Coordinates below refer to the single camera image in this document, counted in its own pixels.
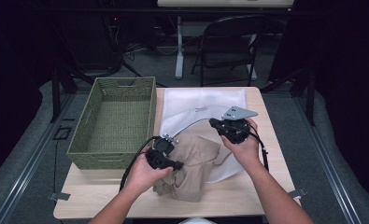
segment green woven basket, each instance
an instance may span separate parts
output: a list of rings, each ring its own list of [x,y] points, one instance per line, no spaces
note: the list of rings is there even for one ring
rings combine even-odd
[[[125,169],[152,137],[154,77],[99,77],[79,118],[67,156],[79,169]]]

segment human hand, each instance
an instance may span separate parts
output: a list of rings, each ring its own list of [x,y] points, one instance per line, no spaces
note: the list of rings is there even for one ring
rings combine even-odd
[[[246,119],[250,128],[250,132],[256,134],[257,124],[252,119]],[[259,142],[253,136],[249,135],[248,138],[239,144],[233,144],[224,135],[221,136],[222,143],[228,147],[233,153],[236,160],[243,166],[249,166],[251,164],[260,163],[259,159]]]
[[[167,167],[162,170],[153,169],[147,162],[145,153],[148,150],[149,147],[144,147],[141,154],[137,157],[125,186],[126,189],[133,190],[139,195],[151,188],[155,181],[173,172],[173,167]]]

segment left hand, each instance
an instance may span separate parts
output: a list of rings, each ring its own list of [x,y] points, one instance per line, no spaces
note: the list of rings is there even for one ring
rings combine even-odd
[[[141,194],[151,188],[155,181],[164,178],[173,172],[173,167],[167,167],[162,170],[153,169],[147,162],[146,152],[149,147],[144,147],[142,153],[137,157],[131,172],[128,175],[125,189],[134,190]]]

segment crumpled brown fabric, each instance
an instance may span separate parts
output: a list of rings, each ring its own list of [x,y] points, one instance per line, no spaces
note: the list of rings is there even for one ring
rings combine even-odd
[[[182,161],[184,165],[181,170],[156,181],[153,190],[158,195],[172,193],[178,200],[199,202],[221,144],[186,132],[178,134],[175,140],[178,144],[175,144],[169,159]]]

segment chair backrest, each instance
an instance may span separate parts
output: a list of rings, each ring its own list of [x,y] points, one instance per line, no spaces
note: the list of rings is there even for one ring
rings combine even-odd
[[[210,23],[204,37],[230,35],[257,35],[267,28],[268,21],[263,15],[224,17]]]

